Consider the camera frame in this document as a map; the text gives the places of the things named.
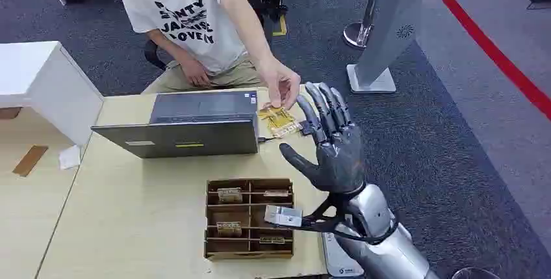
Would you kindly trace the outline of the person's right hand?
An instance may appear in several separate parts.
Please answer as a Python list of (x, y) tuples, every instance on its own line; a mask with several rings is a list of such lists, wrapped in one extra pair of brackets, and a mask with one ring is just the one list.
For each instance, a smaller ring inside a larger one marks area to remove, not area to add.
[(180, 65), (186, 79), (193, 86), (209, 87), (211, 85), (206, 69), (200, 62), (194, 59), (182, 60)]

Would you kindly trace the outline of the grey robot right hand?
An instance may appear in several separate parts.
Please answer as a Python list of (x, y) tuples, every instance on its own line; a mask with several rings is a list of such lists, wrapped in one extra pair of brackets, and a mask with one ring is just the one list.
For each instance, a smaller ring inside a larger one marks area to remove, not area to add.
[(308, 82), (305, 89), (314, 106), (302, 94), (297, 102), (311, 128), (318, 162), (310, 162), (287, 143), (281, 143), (279, 150), (318, 190), (352, 193), (365, 184), (361, 128), (352, 121), (348, 104), (336, 88)]

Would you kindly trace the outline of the person's left hand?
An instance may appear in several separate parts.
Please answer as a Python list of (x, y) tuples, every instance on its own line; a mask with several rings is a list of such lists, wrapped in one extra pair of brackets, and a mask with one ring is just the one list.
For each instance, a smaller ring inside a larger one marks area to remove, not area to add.
[(301, 77), (273, 57), (260, 61), (257, 71), (267, 85), (270, 105), (289, 110), (300, 93)]

